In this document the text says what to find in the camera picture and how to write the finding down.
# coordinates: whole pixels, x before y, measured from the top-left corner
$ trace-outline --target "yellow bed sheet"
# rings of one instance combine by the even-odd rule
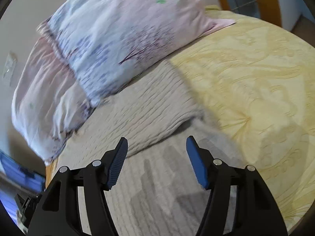
[[[237,23],[171,61],[261,173],[290,230],[315,198],[315,48],[259,19],[207,14]]]

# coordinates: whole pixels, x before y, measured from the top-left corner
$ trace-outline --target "floor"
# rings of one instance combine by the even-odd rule
[[[315,47],[315,24],[309,19],[301,16],[291,32]]]

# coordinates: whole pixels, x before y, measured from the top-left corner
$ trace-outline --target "wall socket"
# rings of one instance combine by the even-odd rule
[[[11,85],[11,79],[12,79],[12,75],[13,75],[16,63],[17,63],[17,58],[15,54],[12,52],[9,52],[9,54],[7,55],[7,61],[4,65],[3,72],[2,72],[2,82],[8,87],[10,87]]]

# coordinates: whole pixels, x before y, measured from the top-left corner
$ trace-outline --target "pillow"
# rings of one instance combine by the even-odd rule
[[[90,112],[86,94],[72,70],[40,38],[13,95],[14,127],[45,164],[49,164]]]
[[[37,30],[97,106],[168,54],[234,22],[208,18],[204,0],[67,0]]]

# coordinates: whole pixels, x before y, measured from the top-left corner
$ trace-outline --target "beige blanket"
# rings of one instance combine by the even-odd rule
[[[128,157],[116,186],[105,193],[119,235],[195,235],[210,192],[197,182],[186,138],[193,135],[214,157],[243,166],[234,145],[203,117],[180,75],[164,61],[105,100],[69,139],[57,167],[84,167],[124,136]],[[79,201],[82,227],[89,232],[82,189]],[[235,191],[230,203],[226,231]]]

